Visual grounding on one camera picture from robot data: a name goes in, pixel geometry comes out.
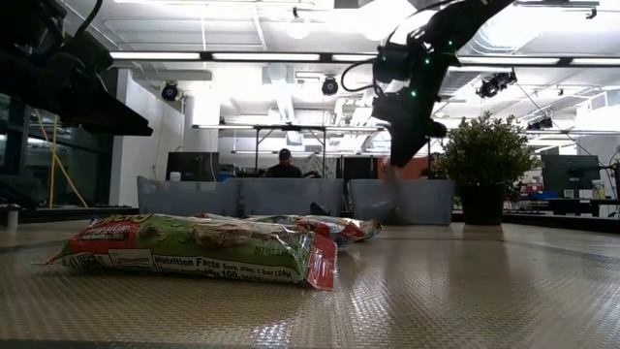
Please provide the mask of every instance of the plastic wrapper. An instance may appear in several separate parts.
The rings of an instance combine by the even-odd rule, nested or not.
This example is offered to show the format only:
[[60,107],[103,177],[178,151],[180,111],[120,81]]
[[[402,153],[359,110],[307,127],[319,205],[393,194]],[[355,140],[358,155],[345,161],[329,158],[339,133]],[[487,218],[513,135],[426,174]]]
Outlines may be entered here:
[[284,224],[310,230],[323,237],[330,238],[341,247],[347,244],[372,238],[381,232],[382,226],[377,220],[360,221],[351,218],[329,216],[275,215],[246,218],[246,221]]
[[302,226],[144,214],[91,222],[46,265],[306,280],[331,290],[336,252],[333,241]]

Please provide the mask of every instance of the person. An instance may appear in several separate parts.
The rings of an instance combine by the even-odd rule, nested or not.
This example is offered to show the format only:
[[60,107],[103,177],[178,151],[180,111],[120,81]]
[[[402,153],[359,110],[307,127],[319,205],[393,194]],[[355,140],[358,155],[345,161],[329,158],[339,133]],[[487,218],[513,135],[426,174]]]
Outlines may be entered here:
[[267,177],[273,178],[301,178],[301,170],[291,165],[291,151],[287,148],[280,150],[278,154],[280,163],[267,170]]
[[430,166],[422,170],[419,177],[422,179],[447,179],[448,175],[439,167],[440,153],[430,155]]

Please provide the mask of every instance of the gray bin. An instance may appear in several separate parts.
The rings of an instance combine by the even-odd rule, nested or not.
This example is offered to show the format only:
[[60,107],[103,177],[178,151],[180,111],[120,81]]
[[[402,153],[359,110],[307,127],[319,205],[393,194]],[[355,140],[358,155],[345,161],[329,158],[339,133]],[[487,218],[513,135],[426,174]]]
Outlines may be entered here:
[[191,216],[213,213],[235,217],[240,182],[229,178],[223,182],[158,181],[138,176],[140,213],[164,213]]
[[[393,194],[380,179],[353,179],[349,182],[354,218],[380,219],[389,216]],[[454,206],[454,182],[451,180],[402,180],[400,183],[400,223],[449,225]]]
[[310,214],[316,203],[339,216],[342,179],[243,178],[241,197],[246,215]]

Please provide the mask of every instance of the black plant pot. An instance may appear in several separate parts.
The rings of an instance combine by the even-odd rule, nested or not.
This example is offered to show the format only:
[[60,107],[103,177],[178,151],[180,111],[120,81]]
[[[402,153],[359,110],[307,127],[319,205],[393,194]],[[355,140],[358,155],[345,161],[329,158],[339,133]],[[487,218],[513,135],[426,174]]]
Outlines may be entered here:
[[458,188],[465,224],[500,225],[505,185],[468,185]]

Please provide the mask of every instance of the floor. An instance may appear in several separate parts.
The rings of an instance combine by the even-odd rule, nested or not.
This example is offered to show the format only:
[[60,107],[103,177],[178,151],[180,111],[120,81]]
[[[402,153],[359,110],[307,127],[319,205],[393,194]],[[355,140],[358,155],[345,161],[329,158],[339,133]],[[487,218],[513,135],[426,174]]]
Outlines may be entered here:
[[1,348],[620,348],[620,236],[386,228],[333,292],[37,265],[85,224],[0,232]]

